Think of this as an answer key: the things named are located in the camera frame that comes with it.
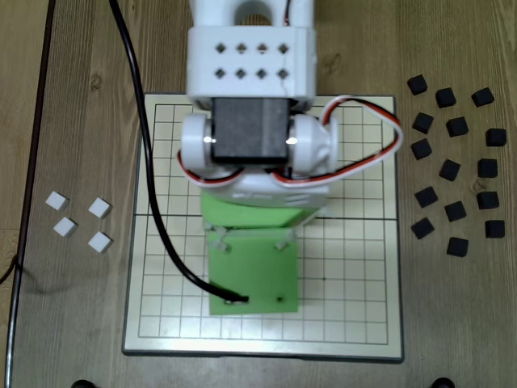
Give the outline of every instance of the green base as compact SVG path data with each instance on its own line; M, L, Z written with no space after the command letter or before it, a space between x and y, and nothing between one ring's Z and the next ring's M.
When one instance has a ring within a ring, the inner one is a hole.
M210 283L246 295L246 304L228 305L210 296L210 314L263 314L298 311L296 235L279 251L276 243L288 241L290 229L234 230L224 243L227 252L212 247L221 236L208 234Z
M233 229L260 229L293 227L316 209L257 208L224 202L207 192L201 193L201 213L214 226Z

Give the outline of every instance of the small black block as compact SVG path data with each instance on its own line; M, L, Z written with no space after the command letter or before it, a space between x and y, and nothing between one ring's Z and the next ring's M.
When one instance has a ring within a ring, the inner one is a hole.
M449 222L458 221L461 218L467 217L467 212L465 212L465 208L460 200L445 206L445 213L447 214Z
M469 241L463 238L451 237L449 239L449 245L447 247L447 254L465 257L469 250Z
M436 92L436 102L438 103L438 108L451 107L456 103L456 97L454 97L452 89L446 87Z
M445 162L443 162L442 168L439 171L439 176L452 182L458 176L460 167L461 165L459 163L453 162L449 159L445 159Z
M433 120L433 116L429 116L420 112L414 119L413 128L427 135L431 124L433 124Z
M480 159L477 162L477 176L480 178L495 178L498 176L498 161L496 159Z
M491 220L485 222L485 236L487 238L503 238L504 237L504 221Z
M438 200L435 190L431 186L417 192L414 196L421 208L434 204Z
M450 119L445 125L450 137L466 135L469 132L469 126L464 117Z
M500 128L490 128L486 131L487 147L502 147L506 144L506 130Z
M435 227L427 218L423 218L422 220L411 226L411 230L413 231L414 235L417 236L418 239L421 239L426 237L433 230L435 230Z
M407 86L410 87L411 93L413 95L419 95L427 90L426 79L423 75L417 75L416 77L412 77L407 81Z
M472 101L476 104L476 107L482 107L483 105L488 105L489 103L493 103L494 96L488 87L477 91L472 95Z
M433 152L427 139L416 141L411 145L411 149L413 150L413 154L417 160L425 158L426 156L431 155L431 153Z
M477 194L477 206L480 210L496 209L499 207L497 192L480 192Z

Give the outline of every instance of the small white block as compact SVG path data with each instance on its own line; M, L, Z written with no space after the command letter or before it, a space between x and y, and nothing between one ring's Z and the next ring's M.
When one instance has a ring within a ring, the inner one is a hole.
M106 201L97 198L93 204L91 204L88 211L98 218L104 218L111 210L111 205Z
M77 224L67 217L63 217L55 226L54 230L61 237L68 237L77 228Z
M113 241L104 233L97 232L88 242L88 245L94 248L98 253L104 253Z
M69 201L57 192L51 192L45 204L53 207L55 210L62 210L66 207Z

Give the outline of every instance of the red and white wire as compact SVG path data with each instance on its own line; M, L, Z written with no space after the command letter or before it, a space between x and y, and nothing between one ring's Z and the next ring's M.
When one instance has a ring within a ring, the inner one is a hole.
M273 178L275 183L285 188L307 188L321 186L323 184L328 184L339 179L344 179L349 175L356 174L359 171L374 166L375 164L382 162L386 158L389 158L400 149L402 141L404 139L404 134L402 133L401 123L399 119L393 113L388 112L383 107L380 107L379 105L371 103L365 99L359 99L353 95L340 95L332 99L323 108L322 114L320 115L320 122L322 123L322 125L327 125L330 121L330 115L332 114L332 111L340 104L345 103L347 101L354 101L363 105L374 116L379 117L382 121L391 125L395 130L395 136L393 141L385 148L380 150L378 153L370 155L357 162L353 162L348 166L343 166L337 169L336 171L328 174L309 176L304 178L291 178L282 175L280 171L272 171L271 177Z
M241 177L241 173L244 171L243 168L239 168L232 174L221 178L204 178L203 176L197 175L196 173L188 170L183 165L183 160L181 159L181 150L178 151L176 158L178 159L179 166L185 173L185 177L200 188L222 188L223 186L228 186L229 184L232 184L237 179L239 179Z

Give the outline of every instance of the white grid board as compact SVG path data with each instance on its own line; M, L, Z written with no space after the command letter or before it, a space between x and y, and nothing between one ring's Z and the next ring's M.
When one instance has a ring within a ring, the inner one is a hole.
M319 116L331 97L317 97ZM393 111L392 97L365 97ZM187 266L208 279L200 190L175 160L184 95L147 95L158 203ZM352 162L393 139L393 129L357 104L334 111L339 160ZM395 161L332 186L324 217L298 230L300 308L291 314L211 316L208 295L183 279L150 215L143 153L134 213L124 350L257 353L400 360Z

